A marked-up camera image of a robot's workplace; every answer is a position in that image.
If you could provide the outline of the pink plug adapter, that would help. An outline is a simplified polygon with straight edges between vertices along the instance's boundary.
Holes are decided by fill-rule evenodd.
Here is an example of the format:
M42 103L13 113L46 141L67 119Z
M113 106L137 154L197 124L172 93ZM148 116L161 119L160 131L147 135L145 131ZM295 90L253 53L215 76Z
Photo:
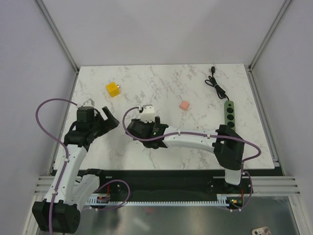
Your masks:
M182 102L180 103L180 105L179 105L179 108L182 109L182 110L184 110L184 111L187 111L188 108L189 108L189 106L190 106L189 102L187 102L187 101L182 101Z

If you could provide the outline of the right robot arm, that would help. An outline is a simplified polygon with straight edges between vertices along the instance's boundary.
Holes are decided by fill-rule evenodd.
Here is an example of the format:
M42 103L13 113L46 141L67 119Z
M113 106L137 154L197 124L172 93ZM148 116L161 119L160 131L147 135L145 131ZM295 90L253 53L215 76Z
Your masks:
M153 122L144 123L132 119L126 133L138 140L146 148L185 147L203 150L215 155L219 165L224 168L224 187L234 193L242 186L243 139L229 126L220 125L216 130L183 130L160 123L156 117Z

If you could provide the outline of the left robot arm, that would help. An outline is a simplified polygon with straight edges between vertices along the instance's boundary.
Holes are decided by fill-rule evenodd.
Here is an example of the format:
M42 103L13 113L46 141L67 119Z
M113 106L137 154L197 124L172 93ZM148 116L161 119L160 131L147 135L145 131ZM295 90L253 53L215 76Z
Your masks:
M107 180L95 174L85 174L81 182L76 182L80 166L93 141L119 125L106 106L102 111L105 118L91 106L80 107L76 112L76 121L61 143L65 155L54 180L44 199L34 202L32 207L32 213L43 232L75 233L87 200L94 191L103 192L107 188Z

